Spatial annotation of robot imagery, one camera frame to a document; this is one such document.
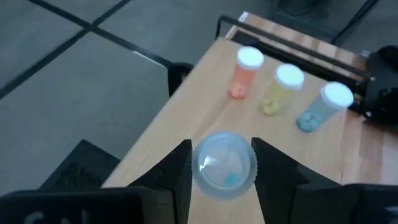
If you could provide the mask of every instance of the wooden table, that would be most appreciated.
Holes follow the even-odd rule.
[[[244,21],[261,29],[267,29],[266,24],[270,23],[250,14]],[[231,99],[227,87],[233,75],[236,51],[240,48],[239,44],[228,40],[234,29],[237,28],[232,28],[227,39],[219,38],[213,43],[104,187],[127,186],[182,140],[191,139],[196,146],[207,134],[221,130],[239,133],[248,141],[253,136],[260,137],[305,166],[342,184],[398,184],[398,175],[395,175],[398,173],[398,150],[395,148],[398,138],[394,134],[363,123],[363,118],[351,111],[338,113],[315,133],[305,134],[297,129],[295,118],[319,94],[326,81],[306,73],[304,87],[297,93],[289,110],[267,117],[259,110],[259,103],[281,62],[265,56],[265,64],[256,75],[250,95],[243,101]],[[356,63],[357,56],[350,52],[294,30],[288,31],[294,40],[302,39],[308,47],[315,48],[312,43],[319,42],[316,45],[319,52],[331,57],[350,57],[350,62]],[[303,35],[303,38],[297,38],[298,35]],[[344,72],[342,75],[358,78]],[[218,202],[205,197],[194,184],[188,222],[264,223],[264,220],[254,186],[236,200]]]

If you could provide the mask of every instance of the gray floor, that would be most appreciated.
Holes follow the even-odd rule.
[[[118,0],[46,0],[88,22]],[[313,13],[343,27],[363,0]],[[170,61],[196,63],[220,14],[266,16],[269,0],[131,0],[100,27]],[[384,0],[343,44],[397,44],[395,0]],[[0,86],[81,28],[25,0],[0,0]],[[123,158],[168,99],[167,70],[96,34],[82,39],[0,100],[0,194],[36,189],[82,139]]]

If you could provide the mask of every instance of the pill bottle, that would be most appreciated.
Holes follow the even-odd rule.
[[[330,82],[321,88],[319,96],[296,120],[297,127],[306,133],[316,131],[339,110],[345,110],[354,102],[351,90],[338,82]]]
[[[208,197],[232,200],[246,193],[257,176],[257,159],[240,135],[217,132],[205,137],[192,156],[193,179]]]
[[[275,71],[274,79],[261,100],[261,110],[272,116],[288,105],[295,92],[303,86],[304,73],[297,66],[283,64]]]
[[[264,63],[263,54],[254,47],[241,47],[238,50],[229,95],[238,100],[244,99],[254,81],[254,76]]]

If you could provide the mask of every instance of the yellow pill bottle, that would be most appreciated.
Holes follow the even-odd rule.
[[[283,64],[275,71],[274,79],[261,100],[261,111],[273,116],[288,105],[295,92],[303,86],[304,73],[297,66]]]

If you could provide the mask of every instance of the clear pill bottle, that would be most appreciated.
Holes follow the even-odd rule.
[[[228,131],[208,135],[192,155],[192,173],[208,197],[232,200],[246,193],[257,176],[254,149],[240,135]]]
[[[238,50],[229,95],[238,100],[244,99],[253,84],[254,76],[264,63],[264,55],[254,47],[241,47]]]
[[[304,73],[292,64],[279,65],[274,80],[261,100],[261,110],[272,116],[292,101],[295,92],[303,86]]]
[[[321,88],[320,95],[296,120],[297,127],[306,133],[316,131],[339,110],[354,102],[354,95],[344,84],[330,82]]]

